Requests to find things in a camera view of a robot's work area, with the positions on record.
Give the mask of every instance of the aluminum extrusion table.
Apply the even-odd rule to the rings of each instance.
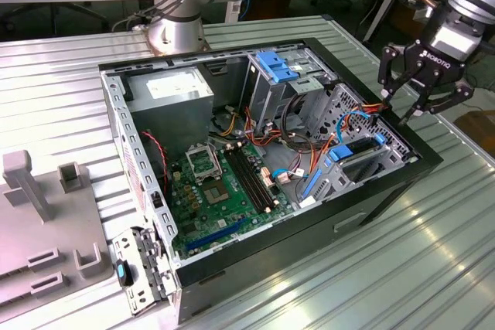
[[[213,48],[314,36],[373,91],[377,59],[320,17],[206,26]],[[0,148],[29,150],[33,174],[90,169],[108,241],[138,222],[111,138],[97,64],[151,56],[143,35],[0,44]],[[411,97],[400,92],[396,110]],[[441,117],[410,123],[443,158],[380,219],[194,318],[184,328],[493,328],[493,163]],[[172,328],[159,306],[131,318],[116,275],[0,328]]]

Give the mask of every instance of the label sticker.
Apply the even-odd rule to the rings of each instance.
[[[160,79],[150,80],[146,83],[149,93],[155,100],[159,98],[176,96],[198,91],[200,81],[191,73],[183,73],[173,77],[162,77]]]

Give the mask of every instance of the blue drive bracket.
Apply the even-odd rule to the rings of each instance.
[[[284,83],[299,78],[299,75],[290,70],[285,61],[273,51],[260,52],[256,57],[259,58],[260,64],[276,83]]]
[[[329,155],[334,162],[338,162],[343,158],[352,156],[353,152],[346,145],[341,145],[339,147],[332,148],[329,151]]]

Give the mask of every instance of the ram slot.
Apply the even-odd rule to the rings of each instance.
[[[258,213],[265,213],[266,208],[273,207],[273,201],[261,180],[252,171],[251,166],[239,150],[226,151],[227,161],[234,171],[239,183],[249,196]]]
[[[263,199],[263,202],[265,202],[269,207],[273,206],[273,200],[271,198],[271,195],[268,193],[267,188],[260,180],[258,175],[254,172],[253,168],[251,167],[251,164],[249,164],[249,161],[246,159],[243,152],[241,150],[237,150],[236,156],[238,161],[241,163],[242,169],[247,170],[247,173],[251,177],[252,182],[254,183],[254,187],[259,192],[259,196]]]

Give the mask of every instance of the chip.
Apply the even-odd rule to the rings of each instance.
[[[207,197],[208,203],[210,205],[227,200],[229,198],[229,192],[227,191],[225,184],[221,180],[208,182],[205,185],[202,185],[201,189]]]
[[[194,223],[186,224],[185,226],[183,226],[183,231],[186,235],[192,232],[196,232],[196,225]]]

